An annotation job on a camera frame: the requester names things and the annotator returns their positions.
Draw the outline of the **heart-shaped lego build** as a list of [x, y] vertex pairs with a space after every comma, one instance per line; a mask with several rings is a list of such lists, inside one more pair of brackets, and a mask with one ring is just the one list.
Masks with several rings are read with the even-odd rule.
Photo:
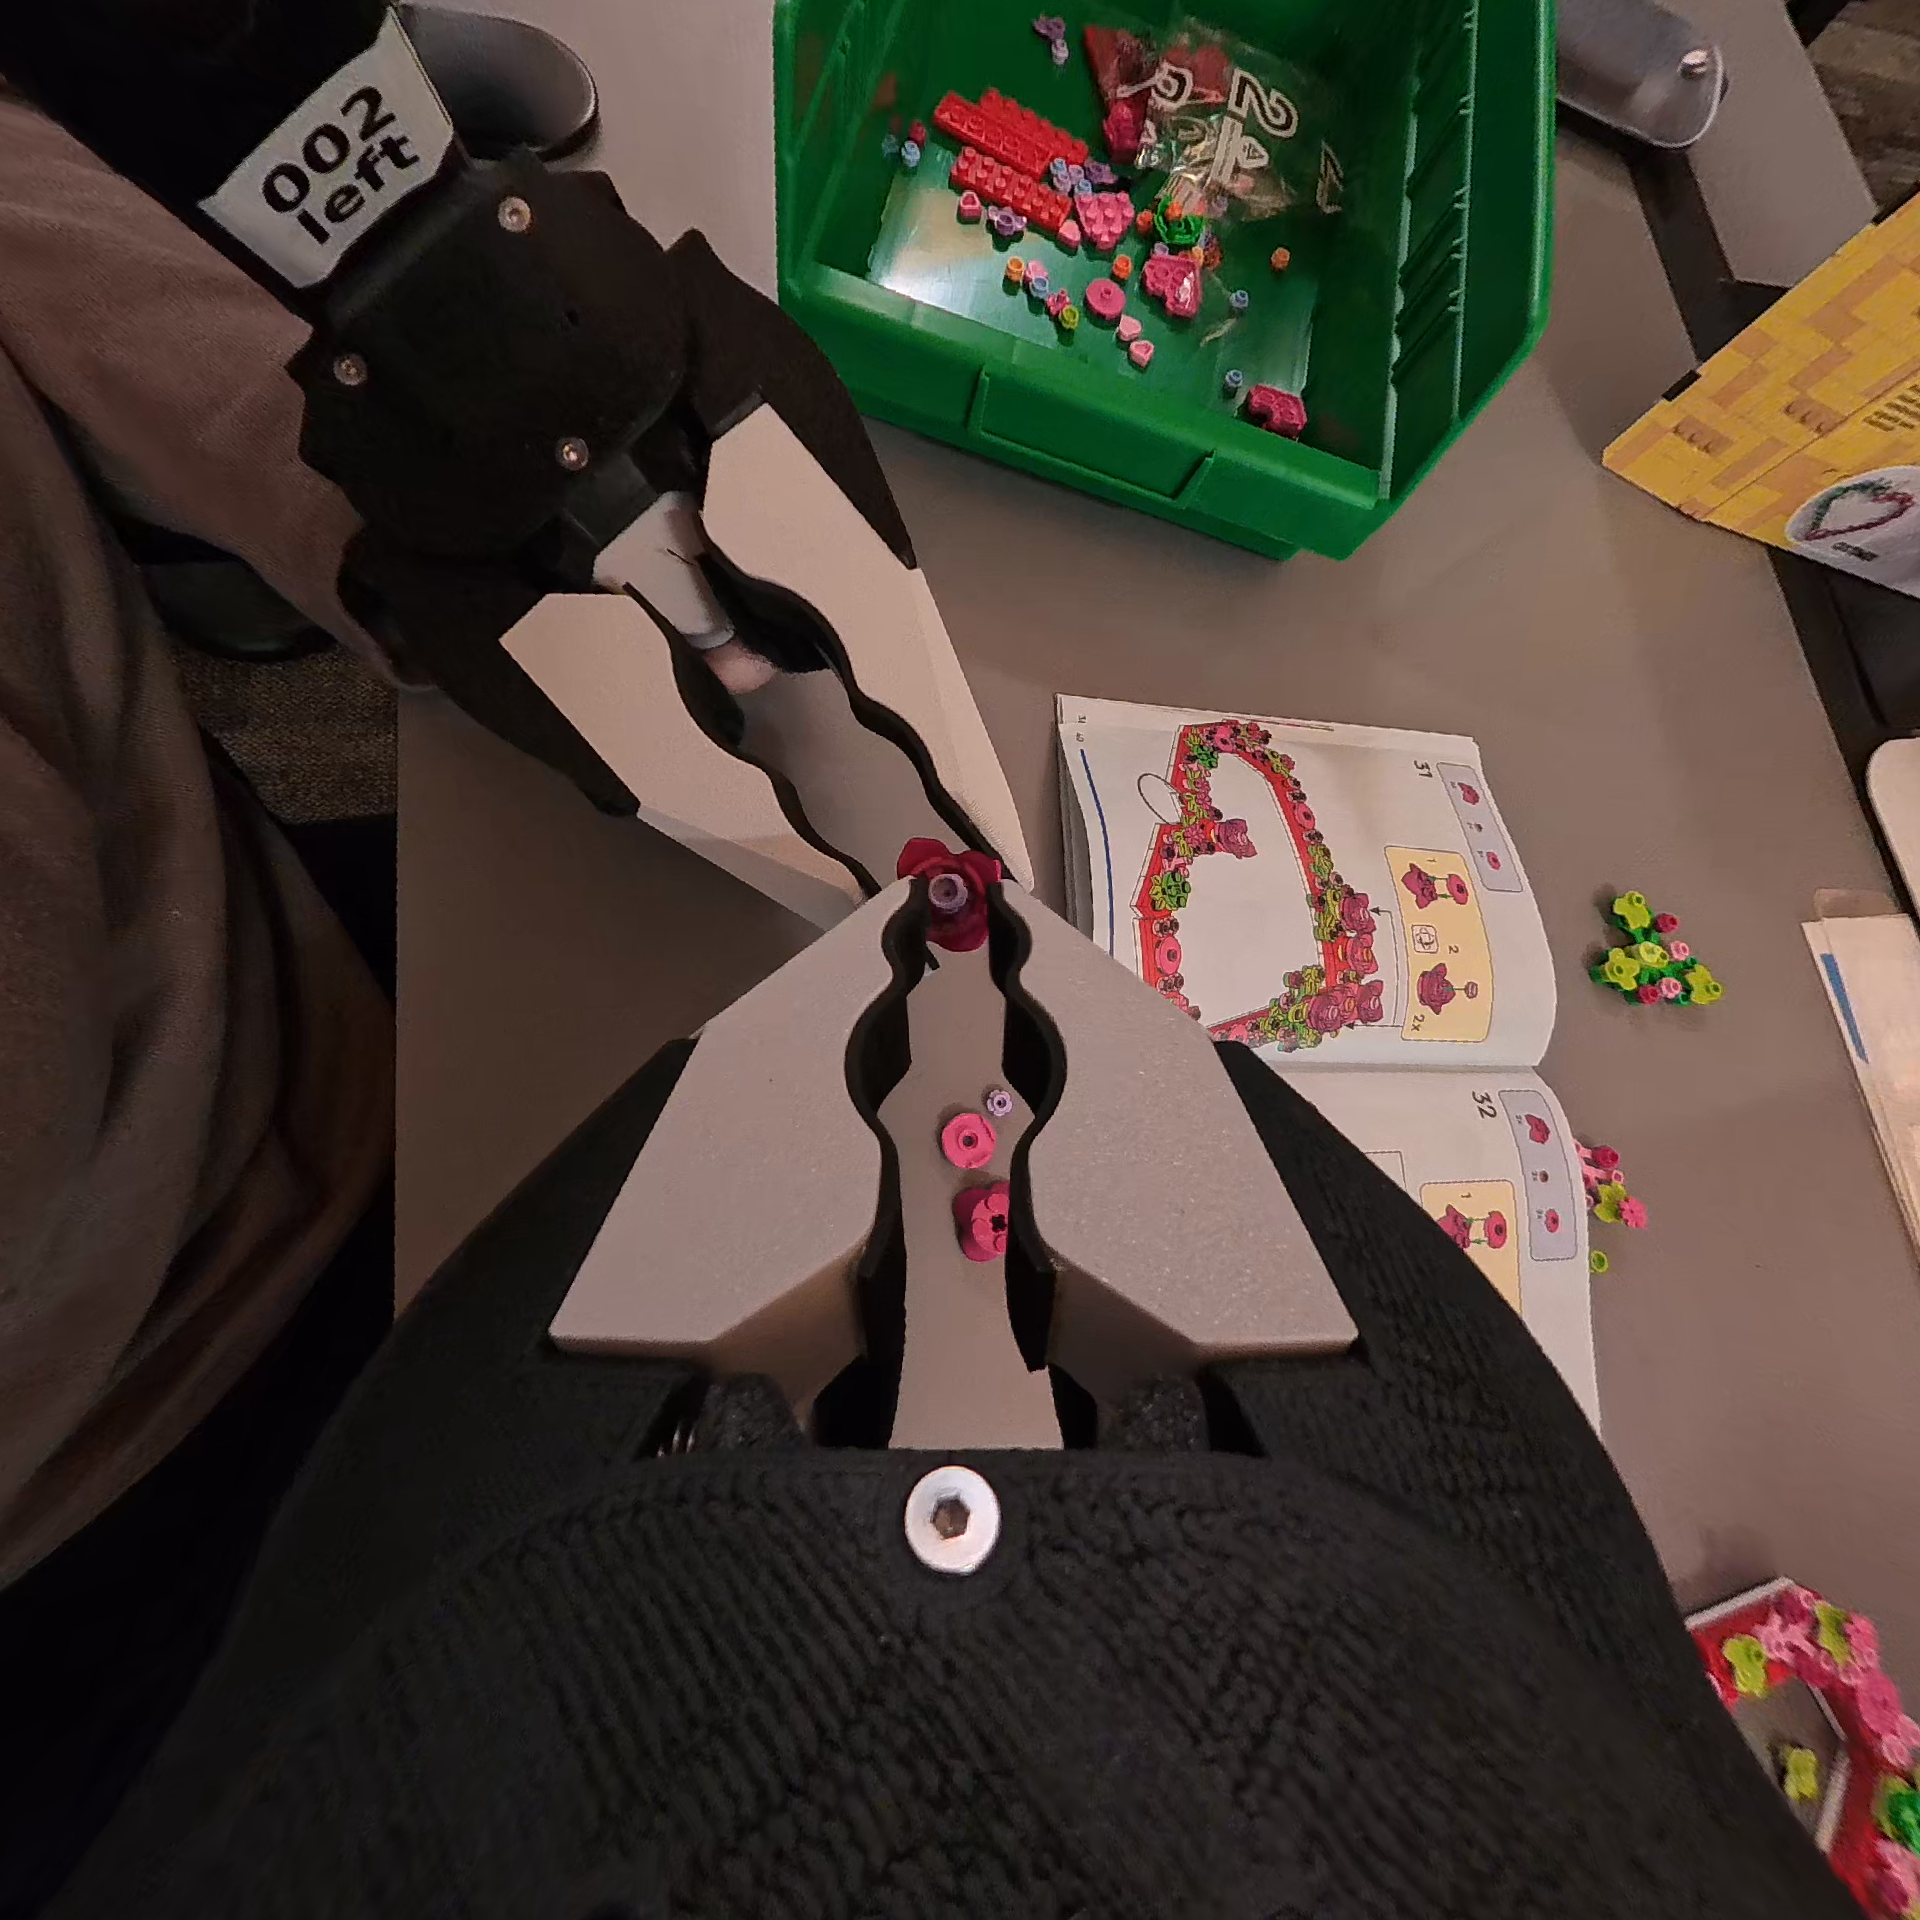
[[1870, 1616], [1788, 1577], [1686, 1619], [1702, 1670], [1796, 1828], [1865, 1915], [1917, 1915], [1917, 1720]]

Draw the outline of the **person's left forearm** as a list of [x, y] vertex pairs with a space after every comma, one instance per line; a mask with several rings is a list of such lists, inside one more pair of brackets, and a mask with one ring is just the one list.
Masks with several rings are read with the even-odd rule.
[[17, 101], [1, 133], [5, 1584], [269, 1349], [393, 1150], [393, 1019], [206, 752], [113, 517], [364, 659], [296, 457], [304, 328]]

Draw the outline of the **lime green lego cluster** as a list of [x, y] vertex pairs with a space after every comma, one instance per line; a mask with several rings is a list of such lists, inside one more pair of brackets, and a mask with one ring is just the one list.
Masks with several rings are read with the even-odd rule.
[[1657, 910], [1640, 892], [1614, 896], [1601, 908], [1605, 941], [1585, 965], [1585, 977], [1640, 1008], [1710, 1008], [1725, 993], [1724, 980], [1683, 937], [1676, 913]]

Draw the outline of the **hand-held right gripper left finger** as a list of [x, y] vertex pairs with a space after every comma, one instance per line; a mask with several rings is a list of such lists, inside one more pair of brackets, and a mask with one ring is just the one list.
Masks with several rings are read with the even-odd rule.
[[894, 1437], [899, 1150], [920, 886], [896, 879], [715, 1014], [548, 1335], [564, 1352], [765, 1375], [841, 1449]]

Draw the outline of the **clear plastic bag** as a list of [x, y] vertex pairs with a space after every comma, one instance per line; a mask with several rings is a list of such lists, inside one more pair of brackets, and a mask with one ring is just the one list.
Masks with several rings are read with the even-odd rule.
[[1304, 65], [1197, 14], [1121, 36], [1101, 83], [1111, 156], [1169, 224], [1253, 224], [1321, 200], [1328, 91]]

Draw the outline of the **pile of loose lego pieces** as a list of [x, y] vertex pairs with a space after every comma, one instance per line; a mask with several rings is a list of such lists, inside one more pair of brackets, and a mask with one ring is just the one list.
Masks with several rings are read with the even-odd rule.
[[[1319, 204], [1269, 221], [1203, 225], [1156, 214], [1150, 182], [1104, 136], [1104, 77], [1121, 36], [1197, 14], [1310, 68], [1328, 91]], [[1227, 4], [1036, 4], [1039, 80], [940, 65], [924, 111], [889, 127], [896, 166], [869, 277], [913, 320], [973, 328], [955, 444], [1006, 463], [1057, 467], [1174, 499], [1221, 448], [1304, 446], [1315, 269], [1345, 225], [1353, 84], [1321, 33]]]

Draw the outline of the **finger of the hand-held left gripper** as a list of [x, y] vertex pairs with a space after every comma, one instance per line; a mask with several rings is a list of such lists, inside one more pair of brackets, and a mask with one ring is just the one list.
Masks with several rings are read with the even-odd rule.
[[811, 639], [853, 718], [905, 756], [945, 828], [1031, 886], [1013, 785], [924, 571], [769, 404], [713, 441], [702, 528], [719, 580]]
[[627, 788], [636, 816], [809, 924], [878, 893], [744, 749], [744, 718], [696, 649], [636, 591], [551, 591], [505, 653]]

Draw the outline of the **yellow lego box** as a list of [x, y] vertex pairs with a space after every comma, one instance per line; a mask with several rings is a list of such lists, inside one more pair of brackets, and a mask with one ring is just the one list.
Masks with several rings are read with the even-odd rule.
[[1676, 511], [1917, 597], [1917, 196], [1655, 403], [1600, 457]]

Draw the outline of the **grey metal stand foot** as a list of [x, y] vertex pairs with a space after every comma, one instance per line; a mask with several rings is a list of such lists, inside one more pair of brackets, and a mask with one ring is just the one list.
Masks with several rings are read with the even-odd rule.
[[1725, 91], [1720, 46], [1661, 3], [1556, 3], [1556, 102], [1657, 152], [1712, 131]]

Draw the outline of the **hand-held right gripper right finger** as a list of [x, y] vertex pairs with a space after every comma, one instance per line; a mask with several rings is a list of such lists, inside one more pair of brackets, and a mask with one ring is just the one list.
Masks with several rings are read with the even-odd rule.
[[1208, 1032], [1015, 881], [989, 892], [1028, 1368], [1200, 1374], [1343, 1352], [1356, 1324]]

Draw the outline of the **wooden board on white stand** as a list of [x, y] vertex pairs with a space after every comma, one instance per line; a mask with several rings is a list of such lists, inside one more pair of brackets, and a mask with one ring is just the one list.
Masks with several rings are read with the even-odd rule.
[[1894, 735], [1871, 749], [1863, 769], [1865, 806], [1910, 918], [1917, 918], [1917, 755], [1916, 734]]

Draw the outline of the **white cardboard sheet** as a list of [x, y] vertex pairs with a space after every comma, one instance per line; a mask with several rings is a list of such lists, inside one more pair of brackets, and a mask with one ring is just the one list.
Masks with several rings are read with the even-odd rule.
[[1879, 893], [1820, 888], [1803, 934], [1853, 1068], [1870, 1131], [1917, 1246], [1917, 933]]

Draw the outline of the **small pink lego cluster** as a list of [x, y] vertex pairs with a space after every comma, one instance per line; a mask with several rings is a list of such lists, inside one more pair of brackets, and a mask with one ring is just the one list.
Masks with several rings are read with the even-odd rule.
[[1643, 1232], [1647, 1209], [1627, 1187], [1624, 1167], [1611, 1144], [1575, 1137], [1575, 1164], [1588, 1219], [1588, 1271], [1590, 1278], [1601, 1278], [1611, 1271], [1601, 1237], [1606, 1232]]

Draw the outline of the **green plastic bin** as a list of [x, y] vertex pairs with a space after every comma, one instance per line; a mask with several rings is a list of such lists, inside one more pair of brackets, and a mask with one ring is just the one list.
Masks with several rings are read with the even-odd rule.
[[776, 4], [783, 308], [859, 407], [1348, 558], [1528, 356], [1555, 4]]

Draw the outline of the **lego instruction booklet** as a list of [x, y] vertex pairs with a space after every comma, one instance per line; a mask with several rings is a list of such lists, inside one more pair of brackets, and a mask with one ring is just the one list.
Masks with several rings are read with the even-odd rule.
[[1301, 1091], [1600, 1425], [1545, 920], [1467, 735], [1057, 695], [1069, 918]]

